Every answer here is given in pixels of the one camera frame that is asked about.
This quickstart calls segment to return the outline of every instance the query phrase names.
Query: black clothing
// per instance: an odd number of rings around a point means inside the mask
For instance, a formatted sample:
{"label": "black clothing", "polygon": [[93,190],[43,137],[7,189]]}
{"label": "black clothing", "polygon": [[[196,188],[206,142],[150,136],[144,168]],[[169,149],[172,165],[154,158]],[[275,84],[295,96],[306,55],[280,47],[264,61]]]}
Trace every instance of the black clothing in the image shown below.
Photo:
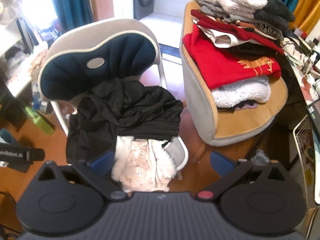
{"label": "black clothing", "polygon": [[169,140],[178,136],[181,101],[166,89],[114,78],[91,91],[70,116],[67,162],[115,151],[116,137]]}
{"label": "black clothing", "polygon": [[277,54],[274,49],[250,42],[246,42],[230,48],[225,48],[225,50],[239,59],[246,60],[257,60],[263,56],[274,57]]}
{"label": "black clothing", "polygon": [[236,110],[237,107],[242,108],[242,107],[244,107],[245,104],[253,106],[254,103],[255,103],[254,100],[245,100],[245,101],[242,101],[242,102],[240,102],[239,104],[237,104],[237,105],[235,105],[233,107],[227,107],[227,108],[218,107],[217,109],[220,110],[220,111],[229,111],[231,113],[234,113],[234,111]]}

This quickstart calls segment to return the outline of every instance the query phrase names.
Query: blue pad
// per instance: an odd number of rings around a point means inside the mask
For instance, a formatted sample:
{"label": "blue pad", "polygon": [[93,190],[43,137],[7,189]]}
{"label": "blue pad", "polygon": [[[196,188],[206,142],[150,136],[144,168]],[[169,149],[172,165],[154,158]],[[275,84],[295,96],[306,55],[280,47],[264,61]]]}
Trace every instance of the blue pad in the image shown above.
{"label": "blue pad", "polygon": [[105,176],[105,174],[107,174],[108,171],[112,169],[114,162],[115,154],[109,151],[100,155],[94,161],[87,163],[87,165],[90,167],[90,170],[92,170],[95,174],[103,177]]}
{"label": "blue pad", "polygon": [[220,177],[227,175],[235,168],[235,162],[224,157],[223,154],[212,151],[210,155],[211,167]]}

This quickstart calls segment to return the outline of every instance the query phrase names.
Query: chair cushion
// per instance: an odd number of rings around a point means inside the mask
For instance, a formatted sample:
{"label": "chair cushion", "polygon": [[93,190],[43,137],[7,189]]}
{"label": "chair cushion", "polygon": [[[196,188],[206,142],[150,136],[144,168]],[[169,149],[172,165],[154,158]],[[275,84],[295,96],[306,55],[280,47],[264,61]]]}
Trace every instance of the chair cushion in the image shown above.
{"label": "chair cushion", "polygon": [[136,31],[117,33],[91,49],[66,50],[49,58],[39,90],[50,100],[71,100],[114,77],[141,75],[156,59],[151,40]]}

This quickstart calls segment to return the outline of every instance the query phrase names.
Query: bottle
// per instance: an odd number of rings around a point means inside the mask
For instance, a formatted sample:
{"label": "bottle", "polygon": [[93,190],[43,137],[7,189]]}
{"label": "bottle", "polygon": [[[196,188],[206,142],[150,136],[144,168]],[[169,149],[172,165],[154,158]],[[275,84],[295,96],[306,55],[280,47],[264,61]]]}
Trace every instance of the bottle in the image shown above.
{"label": "bottle", "polygon": [[303,65],[301,72],[303,74],[308,74],[310,69],[313,67],[315,60],[317,57],[317,53],[315,52],[311,57],[308,58],[308,60],[305,62],[305,64]]}

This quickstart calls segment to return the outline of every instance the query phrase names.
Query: white folding chair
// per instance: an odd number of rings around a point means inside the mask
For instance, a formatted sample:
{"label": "white folding chair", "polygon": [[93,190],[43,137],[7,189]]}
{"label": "white folding chair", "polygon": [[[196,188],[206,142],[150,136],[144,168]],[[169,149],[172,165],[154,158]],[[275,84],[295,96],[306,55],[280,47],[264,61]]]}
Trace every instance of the white folding chair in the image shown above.
{"label": "white folding chair", "polygon": [[[57,91],[55,90],[55,77],[52,77],[57,75],[56,70],[61,70],[61,67],[64,68],[64,71],[69,71],[67,66],[68,62],[61,62],[61,56],[82,52],[88,54],[88,52],[102,48],[104,44],[107,44],[107,42],[114,38],[128,33],[142,35],[152,43],[156,55],[154,61],[151,62],[146,69],[154,64],[158,65],[160,86],[167,89],[159,43],[154,34],[143,23],[133,19],[108,19],[71,30],[59,37],[50,47],[38,80],[38,88],[41,96],[51,101],[53,109],[66,135],[68,135],[68,123],[65,122],[61,109],[57,103],[57,101],[66,100],[63,97],[61,98],[61,94],[59,95],[59,87],[57,87]],[[104,62],[104,59],[92,58],[87,62],[87,67],[92,69],[99,68]],[[73,68],[72,70],[83,71],[81,67],[79,67],[79,70],[77,68]],[[142,74],[138,76],[129,76],[126,77],[126,79],[139,80],[141,75]],[[63,81],[67,83],[68,79],[63,78]],[[85,94],[86,92],[79,93],[74,97],[67,99],[67,101],[72,104],[75,111]],[[172,142],[167,146],[166,151],[172,156],[177,171],[180,171],[188,161],[188,150],[180,136],[173,138]],[[182,179],[181,172],[178,172],[178,178]]]}

